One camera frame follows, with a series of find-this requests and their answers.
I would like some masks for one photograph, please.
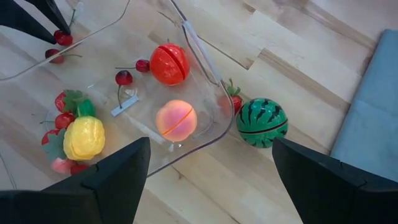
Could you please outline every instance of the wooden floor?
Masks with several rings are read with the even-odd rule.
[[[329,154],[385,28],[398,28],[396,0],[176,0],[223,78],[245,98],[282,105],[287,135]],[[12,172],[29,162],[2,148]],[[0,177],[6,177],[0,161]],[[23,186],[45,179],[13,173]],[[2,181],[2,189],[12,188]],[[40,185],[47,185],[45,180]],[[236,130],[150,177],[137,224],[301,223],[271,150]]]

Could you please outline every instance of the toy watermelon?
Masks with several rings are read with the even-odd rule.
[[[243,140],[258,148],[271,147],[274,138],[284,137],[289,126],[283,109],[266,98],[245,103],[236,116],[236,125]]]

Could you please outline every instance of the toy peach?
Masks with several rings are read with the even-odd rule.
[[[182,100],[171,100],[156,115],[156,126],[161,135],[169,141],[183,141],[198,125],[198,118],[192,105]]]
[[[154,77],[166,85],[183,82],[190,72],[184,49],[172,43],[157,47],[150,58],[149,66]]]

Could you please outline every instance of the watermelon ball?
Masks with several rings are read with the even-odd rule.
[[[271,147],[274,138],[284,137],[289,128],[285,111],[266,98],[245,103],[236,117],[236,125],[243,140],[258,148]]]
[[[169,141],[183,141],[197,128],[197,113],[182,100],[171,100],[156,115],[159,133]]]
[[[153,76],[166,85],[177,85],[189,75],[190,64],[184,49],[168,43],[157,47],[149,62]]]

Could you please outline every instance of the blue mat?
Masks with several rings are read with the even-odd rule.
[[[398,182],[398,31],[384,31],[331,156]]]

